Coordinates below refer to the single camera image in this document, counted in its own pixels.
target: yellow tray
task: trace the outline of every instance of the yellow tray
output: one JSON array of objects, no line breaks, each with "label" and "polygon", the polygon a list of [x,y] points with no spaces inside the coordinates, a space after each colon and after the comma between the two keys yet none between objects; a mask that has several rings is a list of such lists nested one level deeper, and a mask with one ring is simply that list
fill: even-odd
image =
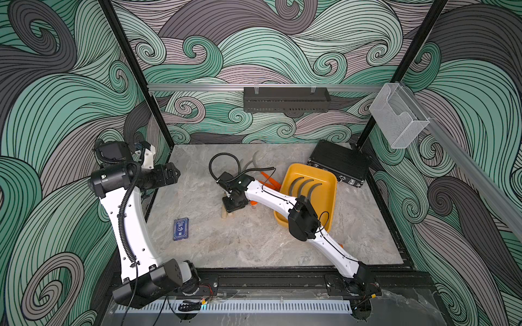
[{"label": "yellow tray", "polygon": [[[292,189],[293,193],[289,194],[288,190],[290,185],[299,177],[303,177],[303,179],[295,183]],[[322,184],[314,189],[310,202],[312,203],[317,216],[320,216],[321,213],[325,211],[330,214],[330,219],[328,219],[327,213],[324,213],[323,216],[321,216],[321,225],[324,225],[328,220],[328,224],[325,225],[325,230],[326,232],[330,232],[331,222],[334,217],[335,196],[337,194],[337,178],[332,172],[305,164],[294,163],[288,167],[287,174],[284,176],[284,181],[281,185],[281,193],[296,197],[299,187],[308,179],[313,179],[314,181],[306,183],[301,190],[301,194],[308,196],[308,192],[313,185],[317,183]],[[274,217],[279,225],[288,228],[288,220],[283,217],[283,215],[274,211]]]}]

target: marble surface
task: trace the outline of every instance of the marble surface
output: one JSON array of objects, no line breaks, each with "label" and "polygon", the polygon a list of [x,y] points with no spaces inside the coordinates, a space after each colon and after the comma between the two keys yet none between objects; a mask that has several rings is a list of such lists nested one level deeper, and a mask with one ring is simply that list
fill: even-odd
[{"label": "marble surface", "polygon": [[[147,228],[152,243],[165,259],[190,260],[199,268],[332,265],[311,244],[290,235],[277,224],[273,211],[261,204],[221,217],[224,191],[208,172],[217,153],[234,154],[243,164],[255,151],[259,166],[275,166],[280,183],[288,166],[305,163],[315,144],[190,144],[177,145],[171,162],[181,171],[177,184],[160,188]],[[216,176],[237,173],[229,156],[214,161]],[[259,180],[263,176],[250,173]],[[173,240],[174,220],[188,218],[189,238]],[[347,252],[367,264],[402,263],[392,236],[369,187],[338,183],[331,236]]]}]

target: black bracket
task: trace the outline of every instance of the black bracket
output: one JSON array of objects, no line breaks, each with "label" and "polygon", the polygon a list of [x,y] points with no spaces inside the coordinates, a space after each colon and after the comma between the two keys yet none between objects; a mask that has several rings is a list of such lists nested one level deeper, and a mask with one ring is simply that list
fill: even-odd
[{"label": "black bracket", "polygon": [[201,276],[199,280],[199,288],[193,295],[185,295],[180,289],[173,291],[171,295],[176,296],[178,299],[191,299],[191,298],[202,298],[210,296],[210,289],[206,285],[212,288],[214,296],[218,293],[219,287],[219,275],[218,274],[205,274]]}]

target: wave pattern wallpaper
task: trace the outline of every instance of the wave pattern wallpaper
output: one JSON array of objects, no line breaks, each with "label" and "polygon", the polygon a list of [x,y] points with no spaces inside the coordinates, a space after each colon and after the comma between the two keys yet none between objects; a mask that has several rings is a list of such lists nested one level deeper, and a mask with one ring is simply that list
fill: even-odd
[{"label": "wave pattern wallpaper", "polygon": [[[149,83],[383,84],[431,0],[113,0]],[[449,7],[472,3],[453,1]],[[156,92],[176,143],[355,141],[374,94],[245,113],[241,92]]]},{"label": "wave pattern wallpaper", "polygon": [[[522,2],[443,13],[404,81],[522,209]],[[522,245],[428,132],[392,150],[370,135],[374,178],[417,269],[456,325],[519,326]]]},{"label": "wave pattern wallpaper", "polygon": [[1,1],[0,57],[0,323],[93,324],[119,265],[94,140],[169,149],[97,0]]}]

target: blue box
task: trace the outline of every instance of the blue box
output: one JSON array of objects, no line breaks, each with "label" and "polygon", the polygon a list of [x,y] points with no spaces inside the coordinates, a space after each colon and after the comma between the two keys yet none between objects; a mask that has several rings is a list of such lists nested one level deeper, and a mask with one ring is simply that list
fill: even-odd
[{"label": "blue box", "polygon": [[188,218],[174,221],[174,241],[188,238]]}]

